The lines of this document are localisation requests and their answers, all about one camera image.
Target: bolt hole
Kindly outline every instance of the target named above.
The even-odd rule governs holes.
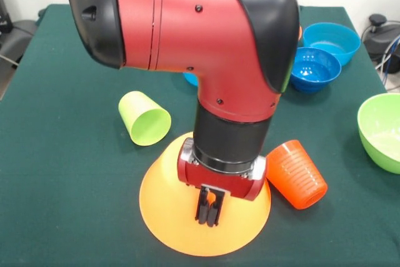
[[[82,19],[88,21],[95,21],[96,14],[98,13],[98,9],[96,6],[89,6],[88,8],[82,11]]]

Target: plastic cup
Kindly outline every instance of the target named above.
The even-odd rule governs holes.
[[[267,179],[296,209],[306,209],[326,194],[325,180],[298,140],[272,150],[267,161]]]
[[[118,111],[132,141],[140,146],[157,143],[171,128],[171,115],[139,91],[124,95]]]

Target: green table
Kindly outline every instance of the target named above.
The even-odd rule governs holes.
[[[343,8],[303,8],[303,27],[351,26]],[[172,115],[170,133],[142,148],[129,139],[119,99],[140,90]],[[115,71],[86,54],[68,6],[51,6],[0,103],[0,264],[36,266],[399,266],[400,178],[368,158],[356,114],[384,88],[362,47],[315,95],[292,87],[263,153],[299,139],[329,191],[296,211],[272,189],[261,234],[239,251],[194,258],[145,227],[141,180],[176,137],[192,130],[196,90],[181,74]]]

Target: black device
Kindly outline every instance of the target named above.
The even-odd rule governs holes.
[[[380,63],[385,50],[392,41],[400,35],[400,22],[388,21],[381,14],[372,14],[369,17],[371,26],[363,34],[363,42],[367,49],[368,55],[372,61]],[[397,47],[389,61],[383,66],[383,70],[388,73],[397,73],[400,71],[400,48]]]
[[[0,100],[17,67],[12,62],[21,60],[37,28],[32,20],[11,22],[4,0],[0,0],[0,79],[3,82],[3,85],[0,84]]]

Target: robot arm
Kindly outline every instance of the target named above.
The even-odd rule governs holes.
[[[254,187],[255,174],[264,176],[266,168],[259,153],[296,53],[296,0],[70,3],[98,62],[198,77],[194,140],[182,147],[179,179],[254,199],[264,181]]]

